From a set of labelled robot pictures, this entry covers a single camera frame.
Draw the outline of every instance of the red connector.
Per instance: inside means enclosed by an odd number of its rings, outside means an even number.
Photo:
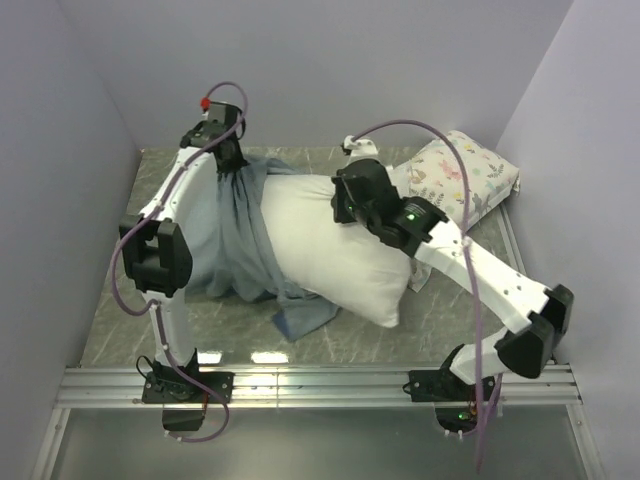
[[[200,100],[200,106],[202,107],[203,112],[208,112],[209,107],[211,106],[211,100],[209,100],[207,97],[203,97],[202,100]]]

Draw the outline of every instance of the floor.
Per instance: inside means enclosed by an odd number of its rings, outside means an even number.
[[[233,409],[212,442],[178,444],[161,432],[158,411],[74,410],[52,478],[591,478],[563,406],[505,407],[489,426],[479,475],[475,438],[443,437],[428,408]]]
[[[346,163],[339,148],[246,148],[246,153],[273,156],[301,171],[330,175]],[[383,163],[397,165],[416,153],[414,148],[381,149]],[[131,194],[129,213],[137,213],[153,197],[168,174],[175,150],[149,149]],[[503,261],[508,261],[500,212],[494,210],[472,230],[473,239]],[[124,299],[142,306],[133,284],[117,272]],[[407,291],[402,299],[400,325],[378,327],[341,311],[325,327],[289,343],[271,323],[278,311],[275,301],[247,304],[237,298],[188,302],[189,322],[200,352],[222,352],[225,363],[249,363],[254,352],[282,352],[291,364],[425,362],[441,363],[460,343],[474,338],[470,295],[435,272],[419,293]],[[485,331],[499,328],[498,319],[484,310]],[[122,312],[104,285],[85,348],[84,366],[131,366],[139,355],[153,356],[154,339],[147,316],[134,318]]]

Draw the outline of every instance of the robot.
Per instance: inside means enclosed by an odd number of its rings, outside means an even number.
[[[120,224],[125,272],[150,306],[156,339],[155,358],[149,361],[151,371],[144,374],[147,388],[143,402],[196,403],[203,399],[203,385],[218,394],[210,400],[222,403],[225,409],[230,401],[231,372],[199,372],[184,291],[193,261],[180,224],[204,182],[247,165],[239,145],[241,137],[234,131],[240,123],[244,134],[246,126],[238,107],[207,103],[205,119],[182,138],[173,169],[156,196],[139,215],[125,216]],[[225,138],[218,145],[196,155],[222,136]],[[348,136],[342,148],[350,162],[332,177],[336,190],[331,203],[337,223],[359,222],[385,245],[440,270],[472,291],[463,254],[468,247],[481,301],[504,324],[482,340],[484,400],[495,388],[494,377],[504,372],[537,378],[567,332],[571,291],[563,285],[549,288],[513,270],[465,237],[427,200],[401,198],[370,139]],[[439,370],[408,372],[405,392],[415,402],[466,401],[477,387],[476,351],[473,344],[460,345]],[[197,430],[202,423],[198,412],[194,417],[192,410],[165,413],[167,431]],[[443,410],[438,419],[448,430],[469,431],[475,427],[473,415],[452,417]]]

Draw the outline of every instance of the black bracket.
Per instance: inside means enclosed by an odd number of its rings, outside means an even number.
[[[209,107],[209,118],[202,120],[189,130],[180,140],[180,148],[196,147],[203,148],[216,138],[226,133],[238,121],[242,115],[242,110],[228,103],[211,102]],[[238,136],[236,132],[231,133],[225,140],[207,153],[213,153],[216,158],[218,175],[226,175],[237,172],[249,163],[242,156],[240,149],[240,139],[244,136],[247,125],[242,121],[242,134]]]
[[[400,198],[386,168],[364,158],[331,177],[336,186],[331,199],[336,223],[360,222],[385,245],[413,257],[439,222],[449,218],[438,207],[420,197]]]
[[[180,367],[189,377],[202,383],[220,395],[225,403],[231,401],[233,392],[233,372],[200,372],[197,353],[185,367]],[[154,361],[151,372],[146,374],[142,391],[142,403],[146,404],[200,404],[202,409],[164,409],[162,424],[170,432],[195,432],[204,421],[207,404],[221,403],[215,397],[207,395],[200,388],[187,382],[173,368]]]
[[[531,325],[521,332],[507,332],[495,348],[500,361],[525,378],[538,378],[567,329],[573,293],[563,285],[545,291],[549,298],[540,313],[531,312]]]
[[[450,367],[453,359],[464,345],[456,347],[438,370],[411,370],[409,382],[403,391],[411,396],[413,403],[436,403],[436,418],[442,428],[452,432],[467,433],[477,424],[475,410],[475,385],[467,385],[453,373]],[[482,379],[484,401],[491,398],[495,379]],[[438,403],[466,402],[461,407],[439,407]]]
[[[120,221],[120,238],[143,218],[125,215]],[[136,289],[162,292],[169,298],[187,285],[193,269],[193,258],[180,226],[170,220],[147,222],[122,248],[122,260]]]

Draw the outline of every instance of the metal rail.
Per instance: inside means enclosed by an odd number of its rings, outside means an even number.
[[[203,371],[235,373],[232,408],[371,408],[425,407],[411,403],[402,391],[410,370],[435,370],[423,365],[341,366],[209,366]],[[144,379],[135,369],[68,369],[56,408],[202,408],[201,404],[146,405],[140,398]],[[529,380],[505,374],[503,405],[579,405],[580,394],[568,365],[549,365]],[[438,403],[462,406],[462,402]]]

